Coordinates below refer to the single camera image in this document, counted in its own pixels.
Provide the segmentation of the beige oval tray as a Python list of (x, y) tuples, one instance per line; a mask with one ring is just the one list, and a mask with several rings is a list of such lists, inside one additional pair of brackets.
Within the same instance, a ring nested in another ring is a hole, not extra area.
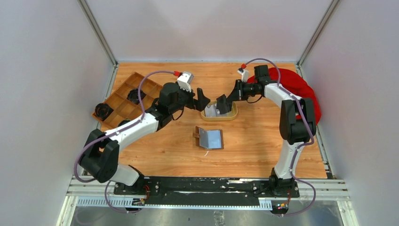
[[(208, 105), (216, 104), (216, 101), (210, 101)], [(204, 111), (200, 112), (200, 116), (205, 121), (232, 121), (237, 117), (238, 107), (235, 103), (232, 104), (232, 110), (227, 114), (220, 114), (218, 111), (217, 117), (206, 117)]]

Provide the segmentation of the brown leather card holder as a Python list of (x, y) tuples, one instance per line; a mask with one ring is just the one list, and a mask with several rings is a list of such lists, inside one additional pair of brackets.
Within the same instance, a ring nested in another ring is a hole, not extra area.
[(221, 129), (205, 130), (198, 126), (192, 134), (195, 145), (206, 150), (223, 150), (223, 131)]

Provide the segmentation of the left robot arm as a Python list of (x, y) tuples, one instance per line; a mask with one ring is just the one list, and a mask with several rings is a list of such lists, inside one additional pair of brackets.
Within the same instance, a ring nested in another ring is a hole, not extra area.
[(113, 181), (125, 184), (132, 194), (140, 194), (144, 189), (144, 176), (132, 166), (119, 164), (120, 152), (140, 138), (165, 127), (172, 121), (175, 112), (184, 108), (201, 112), (209, 102), (201, 88), (193, 93), (182, 89), (177, 83), (168, 82), (141, 116), (106, 132), (93, 130), (81, 156), (77, 158), (77, 164), (100, 183)]

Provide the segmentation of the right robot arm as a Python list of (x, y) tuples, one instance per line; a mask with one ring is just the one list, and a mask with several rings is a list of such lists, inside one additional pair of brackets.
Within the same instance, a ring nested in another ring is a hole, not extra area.
[(258, 193), (269, 191), (274, 196), (282, 196), (295, 187), (295, 170), (298, 158), (307, 145), (314, 143), (316, 115), (311, 98), (300, 97), (273, 79), (268, 65), (254, 67), (255, 79), (248, 82), (249, 72), (242, 65), (238, 69), (241, 79), (235, 81), (232, 92), (217, 99), (217, 109), (225, 114), (232, 110), (233, 102), (247, 101), (259, 95), (271, 100), (280, 108), (279, 132), (283, 139), (279, 160), (271, 171), (268, 185)]

